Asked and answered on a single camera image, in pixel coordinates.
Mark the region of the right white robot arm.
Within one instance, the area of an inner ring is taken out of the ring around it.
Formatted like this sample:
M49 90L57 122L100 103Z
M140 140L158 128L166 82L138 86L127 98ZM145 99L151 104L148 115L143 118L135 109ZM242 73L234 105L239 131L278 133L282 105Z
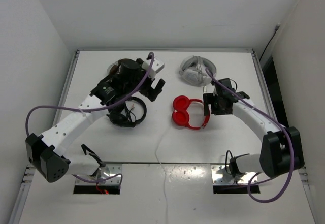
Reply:
M212 93L203 94L204 114L233 115L244 122L260 139L258 154L234 156L229 162L233 177L247 172L264 173L275 178L290 169L305 165L300 132L295 127L284 127L272 117L255 107L250 96L236 92L229 78L212 81Z

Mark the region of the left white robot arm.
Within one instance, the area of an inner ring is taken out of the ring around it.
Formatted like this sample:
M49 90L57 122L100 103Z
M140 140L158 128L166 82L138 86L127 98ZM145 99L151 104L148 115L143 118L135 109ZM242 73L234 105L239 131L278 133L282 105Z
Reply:
M149 53L146 61L124 58L110 66L110 70L77 108L68 108L70 114L52 128L39 135L28 133L25 139L29 162L46 179L53 183L64 175L98 177L106 164L99 156L82 145L84 154L65 157L72 143L93 123L120 107L139 92L155 101L165 81L160 79L155 88L151 85L164 63Z

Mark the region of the red headphones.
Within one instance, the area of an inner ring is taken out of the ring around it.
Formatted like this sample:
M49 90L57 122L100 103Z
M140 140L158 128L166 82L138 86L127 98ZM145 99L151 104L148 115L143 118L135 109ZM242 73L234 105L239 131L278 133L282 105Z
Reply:
M204 104L204 102L200 99L190 99L184 95L180 95L174 98L172 102L172 106L173 106L172 121L177 126L186 127L191 130L203 129L207 126L210 120L210 113L208 112L207 115L204 114L204 121L201 126L190 125L190 114L187 111L187 109L192 103L200 103L202 105Z

